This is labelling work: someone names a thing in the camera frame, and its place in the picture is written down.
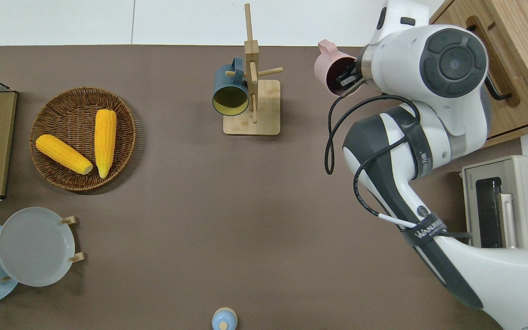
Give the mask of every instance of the yellow corn cob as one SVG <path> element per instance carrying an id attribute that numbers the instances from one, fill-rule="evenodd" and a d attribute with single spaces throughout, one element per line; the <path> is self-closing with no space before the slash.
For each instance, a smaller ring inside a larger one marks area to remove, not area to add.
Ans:
<path id="1" fill-rule="evenodd" d="M 88 159 L 56 136 L 50 134 L 40 135 L 36 139 L 36 148 L 57 163 L 80 175 L 86 175 L 93 169 L 93 164 Z"/>
<path id="2" fill-rule="evenodd" d="M 101 109 L 95 117 L 95 163 L 99 176 L 105 178 L 116 148 L 117 116 L 115 111 Z"/>

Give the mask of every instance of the black cable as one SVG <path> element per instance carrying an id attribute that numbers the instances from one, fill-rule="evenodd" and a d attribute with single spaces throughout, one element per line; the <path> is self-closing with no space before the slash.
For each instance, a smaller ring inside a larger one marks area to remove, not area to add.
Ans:
<path id="1" fill-rule="evenodd" d="M 440 236 L 447 236 L 447 237 L 453 237 L 453 238 L 471 238 L 472 234 L 469 232 L 448 232 L 448 231 L 442 231 L 439 233 Z"/>
<path id="2" fill-rule="evenodd" d="M 374 96 L 373 98 L 369 98 L 369 99 L 363 100 L 362 102 L 360 102 L 360 103 L 356 104 L 355 106 L 353 106 L 352 108 L 350 108 L 350 110 L 348 110 L 346 113 L 344 113 L 344 115 L 342 115 L 342 117 L 339 119 L 339 121 L 337 121 L 337 123 L 335 124 L 335 127 L 333 127 L 333 129 L 331 129 L 331 115 L 333 113 L 333 109 L 335 108 L 337 103 L 340 102 L 340 100 L 342 100 L 342 99 L 344 99 L 344 98 L 342 96 L 340 96 L 339 98 L 337 98 L 333 102 L 333 104 L 331 105 L 331 108 L 329 110 L 329 114 L 327 115 L 327 125 L 328 125 L 327 127 L 329 129 L 329 138 L 327 139 L 327 145 L 325 146 L 325 172 L 328 175 L 331 175 L 333 173 L 333 169 L 334 169 L 334 166 L 335 166 L 335 152 L 333 150 L 333 136 L 335 136 L 335 133 L 336 133 L 337 129 L 339 129 L 339 127 L 345 121 L 345 119 L 350 114 L 352 114 L 354 111 L 358 110 L 358 108 L 360 108 L 362 106 L 365 106 L 368 103 L 377 101 L 377 100 L 398 100 L 398 101 L 401 101 L 401 102 L 407 104 L 409 107 L 411 107 L 411 109 L 413 110 L 413 113 L 415 114 L 416 121 L 420 121 L 421 120 L 421 115 L 419 114 L 419 109 L 417 109 L 417 106 L 415 106 L 415 104 L 413 104 L 413 102 L 411 102 L 411 100 L 409 100 L 407 98 L 403 98 L 402 96 L 390 95 L 390 94 L 382 94 L 380 96 Z M 329 155 L 331 155 L 331 167 L 329 166 Z"/>
<path id="3" fill-rule="evenodd" d="M 343 99 L 344 99 L 343 96 L 336 98 L 336 100 L 331 105 L 331 108 L 329 108 L 329 113 L 327 114 L 327 130 L 329 131 L 329 135 L 331 135 L 331 114 L 333 113 L 333 109 L 335 109 L 335 107 L 337 106 L 337 103 L 339 103 Z M 329 151 L 331 152 L 331 168 L 328 167 L 327 152 L 325 151 L 325 172 L 328 175 L 331 175 L 333 173 L 333 167 L 335 165 L 335 152 L 333 150 L 333 138 L 331 138 L 331 142 L 329 145 Z"/>
<path id="4" fill-rule="evenodd" d="M 360 202 L 360 204 L 362 204 L 364 209 L 366 209 L 368 212 L 372 213 L 373 215 L 376 215 L 377 217 L 378 217 L 379 213 L 375 209 L 371 208 L 368 204 L 366 204 L 366 202 L 364 201 L 362 196 L 360 196 L 360 190 L 358 189 L 358 179 L 360 178 L 360 174 L 362 173 L 362 170 L 365 169 L 366 165 L 368 165 L 369 162 L 375 160 L 381 154 L 383 154 L 385 152 L 388 152 L 388 151 L 400 146 L 401 144 L 403 144 L 404 142 L 407 142 L 407 141 L 408 141 L 408 138 L 406 136 L 404 136 L 404 137 L 400 138 L 400 140 L 394 142 L 393 144 L 390 144 L 386 148 L 383 148 L 383 149 L 375 152 L 370 158 L 366 159 L 366 161 L 364 163 L 362 163 L 360 165 L 360 167 L 358 167 L 358 170 L 354 174 L 354 194 L 356 195 L 356 199 L 358 199 L 358 202 Z"/>

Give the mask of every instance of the brown tablecloth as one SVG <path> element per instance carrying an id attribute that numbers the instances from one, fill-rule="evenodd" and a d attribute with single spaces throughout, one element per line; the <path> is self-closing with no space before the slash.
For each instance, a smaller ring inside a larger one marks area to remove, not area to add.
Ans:
<path id="1" fill-rule="evenodd" d="M 352 122 L 395 103 L 348 119 L 328 176 L 334 99 L 314 79 L 317 48 L 260 48 L 260 69 L 285 69 L 267 77 L 281 81 L 277 137 L 227 136 L 211 106 L 216 68 L 242 54 L 239 46 L 0 47 L 0 81 L 19 92 L 0 224 L 29 206 L 76 215 L 87 257 L 56 284 L 19 284 L 0 300 L 0 329 L 206 330 L 226 306 L 242 330 L 499 329 L 356 202 L 339 147 Z M 87 194 L 44 180 L 28 144 L 40 108 L 79 86 L 119 95 L 140 126 L 125 172 Z M 336 115 L 376 94 L 363 88 Z M 518 140 L 492 146 L 412 186 L 451 230 L 465 230 L 457 171 L 520 153 Z"/>

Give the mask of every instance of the wooden cabinet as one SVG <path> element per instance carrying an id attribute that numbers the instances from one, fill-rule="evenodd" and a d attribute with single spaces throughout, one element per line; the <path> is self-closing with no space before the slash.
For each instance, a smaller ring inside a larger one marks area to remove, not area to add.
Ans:
<path id="1" fill-rule="evenodd" d="M 486 145 L 528 134 L 528 0 L 446 0 L 431 23 L 452 24 L 484 41 L 489 72 L 506 100 L 492 100 L 493 123 Z"/>

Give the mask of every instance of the woven tray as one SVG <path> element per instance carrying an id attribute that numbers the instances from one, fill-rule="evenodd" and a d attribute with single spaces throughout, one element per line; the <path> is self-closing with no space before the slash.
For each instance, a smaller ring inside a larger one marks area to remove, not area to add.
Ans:
<path id="1" fill-rule="evenodd" d="M 95 115 L 99 109 L 115 111 L 117 133 L 115 155 L 109 174 L 99 177 L 95 164 Z M 74 148 L 93 163 L 87 175 L 80 175 L 56 163 L 35 146 L 42 134 L 52 134 Z M 74 192 L 97 188 L 111 181 L 126 166 L 136 144 L 136 122 L 130 109 L 119 96 L 94 87 L 81 87 L 59 94 L 40 110 L 30 132 L 32 161 L 48 182 Z"/>

